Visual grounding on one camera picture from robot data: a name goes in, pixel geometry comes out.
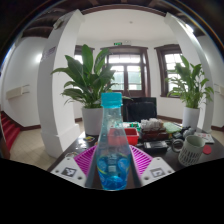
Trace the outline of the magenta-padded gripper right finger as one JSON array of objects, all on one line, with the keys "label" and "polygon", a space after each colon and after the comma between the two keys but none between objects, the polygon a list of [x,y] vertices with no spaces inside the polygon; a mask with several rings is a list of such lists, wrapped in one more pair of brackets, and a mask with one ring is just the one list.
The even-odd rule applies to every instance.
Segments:
[{"label": "magenta-padded gripper right finger", "polygon": [[151,157],[134,146],[130,146],[130,150],[132,162],[128,176],[129,188],[139,188],[174,173],[161,157]]}]

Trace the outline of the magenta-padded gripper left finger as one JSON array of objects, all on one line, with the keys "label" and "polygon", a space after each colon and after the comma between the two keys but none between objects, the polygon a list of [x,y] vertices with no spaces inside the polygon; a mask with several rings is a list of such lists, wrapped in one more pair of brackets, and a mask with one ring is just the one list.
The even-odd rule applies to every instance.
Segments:
[{"label": "magenta-padded gripper left finger", "polygon": [[59,163],[59,176],[80,187],[99,189],[95,151],[93,146],[75,157],[65,157]]}]

